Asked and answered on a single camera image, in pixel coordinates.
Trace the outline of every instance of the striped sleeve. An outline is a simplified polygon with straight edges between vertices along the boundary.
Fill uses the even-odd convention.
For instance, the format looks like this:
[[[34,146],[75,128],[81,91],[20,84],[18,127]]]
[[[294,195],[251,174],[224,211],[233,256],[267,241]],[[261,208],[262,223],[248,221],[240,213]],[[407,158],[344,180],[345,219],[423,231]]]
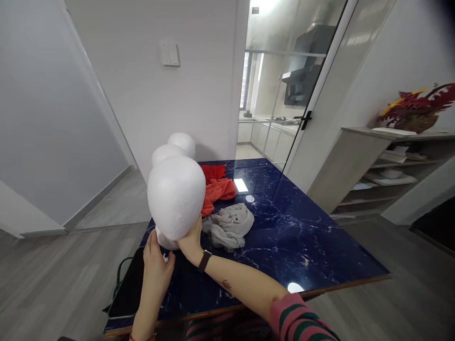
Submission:
[[[272,303],[272,329],[280,341],[340,341],[298,293]]]

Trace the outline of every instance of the marble tabletop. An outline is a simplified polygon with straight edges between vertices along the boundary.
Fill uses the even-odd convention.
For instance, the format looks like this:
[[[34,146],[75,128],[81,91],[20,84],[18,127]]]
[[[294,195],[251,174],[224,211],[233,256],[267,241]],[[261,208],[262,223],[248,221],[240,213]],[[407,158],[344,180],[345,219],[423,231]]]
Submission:
[[[268,160],[200,164],[225,165],[226,177],[243,179],[248,189],[248,194],[237,194],[232,200],[218,200],[214,204],[214,212],[233,204],[245,203],[255,216],[255,223],[245,236],[243,248],[226,253],[223,249],[213,248],[203,234],[201,246],[204,249],[257,268],[289,290],[295,291],[297,288],[305,294],[349,286],[351,282],[358,283],[389,274],[383,265]],[[141,246],[145,245],[154,227],[152,220]],[[158,320],[178,319],[238,304],[240,302],[237,299],[207,274],[198,273],[177,251],[173,277]],[[105,332],[132,324],[132,317],[109,320]]]

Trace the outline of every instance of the bracelet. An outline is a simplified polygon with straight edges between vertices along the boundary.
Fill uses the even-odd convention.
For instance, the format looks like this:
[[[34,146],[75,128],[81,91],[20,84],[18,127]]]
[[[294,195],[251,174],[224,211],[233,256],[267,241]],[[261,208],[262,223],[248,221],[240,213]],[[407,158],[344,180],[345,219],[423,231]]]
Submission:
[[[146,341],[152,341],[152,340],[154,340],[154,339],[155,339],[155,336],[156,336],[156,332],[154,332],[154,333],[152,334],[152,336],[150,336],[150,339],[147,339]],[[129,335],[129,341],[136,341],[135,339],[133,339],[133,335],[131,335],[131,334]]]
[[[205,271],[205,267],[207,266],[207,263],[209,262],[209,258],[212,254],[210,252],[208,252],[207,250],[204,250],[204,255],[202,256],[202,259],[199,263],[199,266],[198,266],[198,271],[199,272],[204,272]]]

